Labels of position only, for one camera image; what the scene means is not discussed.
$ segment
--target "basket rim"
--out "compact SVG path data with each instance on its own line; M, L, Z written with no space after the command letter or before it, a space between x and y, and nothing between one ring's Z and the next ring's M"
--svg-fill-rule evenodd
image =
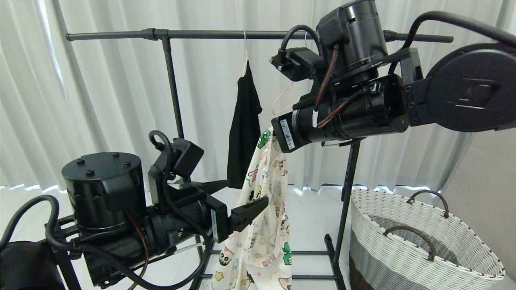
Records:
M360 191L361 192L374 193L374 194L384 194L386 196L388 195L388 196L394 196L394 197L397 197L397 198L404 198L404 199L407 199L408 197L405 197L405 196L402 196L402 195L398 195L398 194L393 194L393 193L390 193L390 192L375 191L375 190L369 190L369 189L358 189L358 190L353 190L351 192L351 201L353 201L352 204L356 207L356 209L358 210L358 213L361 216L365 217L365 221L367 223L369 223L369 224L374 226L374 228L375 228L375 230L376 230L376 232L378 234L383 235L383 233L386 231L386 229L384 227L380 226L375 221L373 221L368 214L363 212L361 210L359 204L358 204L358 201L355 200L355 198L354 198L355 194L358 194L357 192L360 192ZM435 210L436 212L439 212L439 214L442 214L443 211L444 211L443 209L441 209L441 208L439 208L437 206L433 206L433 205L430 205L430 204L427 204L427 203L424 203L424 202L414 202L411 205L430 207L431 210ZM470 268L466 268L466 267L464 267L462 265L454 264L454 263L452 263L452 262L450 262L448 260L445 260L445 259L441 258L439 255L437 255L438 253L436 253L436 255L435 255L434 263L438 262L438 263L444 264L445 266L448 266L448 267L457 268L461 272L474 273L474 274L476 274L478 276L484 276L486 278L493 279L493 280L502 279L503 277L505 277L505 268L503 266L503 263L500 261L498 256L496 256L496 254L487 246L487 244L484 243L477 234L475 234L473 229L471 229L471 227L469 227L464 221L462 221L460 218L458 218L457 216L455 216L452 213L449 213L449 219L453 219L453 221L455 221L455 222L465 226L467 228L467 230L470 231L471 237L481 243L481 245L485 248L485 250L487 250L488 255L492 258L493 262L498 263L500 265L502 271L500 273L496 274L496 275L482 273L480 271L477 271L477 270L474 270L474 269L470 269ZM423 254L422 257L424 257L425 255L428 255L427 251L424 251L421 247L419 247L418 245L412 243L411 241L404 240L402 237L396 235L395 233L389 233L389 235L387 235L386 237L390 238L390 239L393 239L396 242L399 242L399 243L401 243L403 245L406 245L408 247L414 248L416 251L418 251L421 254Z

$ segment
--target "white patterned garment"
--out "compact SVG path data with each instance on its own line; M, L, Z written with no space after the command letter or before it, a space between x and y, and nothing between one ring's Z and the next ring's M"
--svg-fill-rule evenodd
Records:
M224 241L211 290L288 290L292 280L286 215L287 163L272 127L256 145L237 206L268 196L269 206Z

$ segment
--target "clothes rack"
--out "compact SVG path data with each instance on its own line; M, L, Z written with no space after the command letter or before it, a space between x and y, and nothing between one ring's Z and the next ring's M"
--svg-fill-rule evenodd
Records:
M94 39L129 39L140 38L147 40L161 40L163 51L165 53L165 62L167 65L168 81L170 92L172 96L172 104L175 116L176 128L179 138L184 138L183 122L181 118L181 110L178 99L178 89L175 82L174 66L172 62L172 49L170 46L170 39L283 39L287 31L258 31L258 30L167 30L147 28L140 31L116 31L116 32L102 32L102 33L81 33L81 34L66 34L68 41L76 40L94 40ZM385 41L405 40L407 34L399 34L393 31L384 30ZM304 32L296 32L291 39L312 39L310 35ZM415 41L426 42L451 42L453 37L450 36L436 36L436 35L416 35ZM353 185L353 178L357 166L358 152L360 142L351 145L348 157L348 164L346 169L346 176L344 179L344 187L342 188L341 200L343 202L341 220L337 235L335 248L329 234L324 236L326 251L293 251L294 255L325 255L328 256L333 275L293 275L295 280L334 280L338 290L346 290L344 278L338 264L340 253L342 250L342 242L344 238L344 227L346 224L346 217L348 212L349 200L351 196L351 187ZM200 237L195 236L196 243L200 242ZM220 251L213 250L214 243L206 243L206 249L202 246L198 247L199 260L201 261L204 255L219 254ZM198 290L203 279L208 279L212 275L206 274L206 266L204 265L200 276L193 279L190 285L190 290Z

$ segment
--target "hanging clothes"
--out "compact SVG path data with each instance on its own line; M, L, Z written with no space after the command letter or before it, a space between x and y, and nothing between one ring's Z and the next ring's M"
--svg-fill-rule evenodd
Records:
M292 252L286 214L288 191L285 154L265 131L256 145L237 206L262 196L269 205L242 232L231 234L222 246L219 263L207 289L289 290Z
M249 62L246 72L238 79L238 96L229 132L228 180L229 187L241 189L254 147L260 137L258 114L262 112L260 99L253 82Z

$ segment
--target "beige wall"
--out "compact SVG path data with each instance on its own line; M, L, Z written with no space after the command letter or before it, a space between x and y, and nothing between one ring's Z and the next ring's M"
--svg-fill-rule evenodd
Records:
M516 128L476 133L444 196L516 276Z

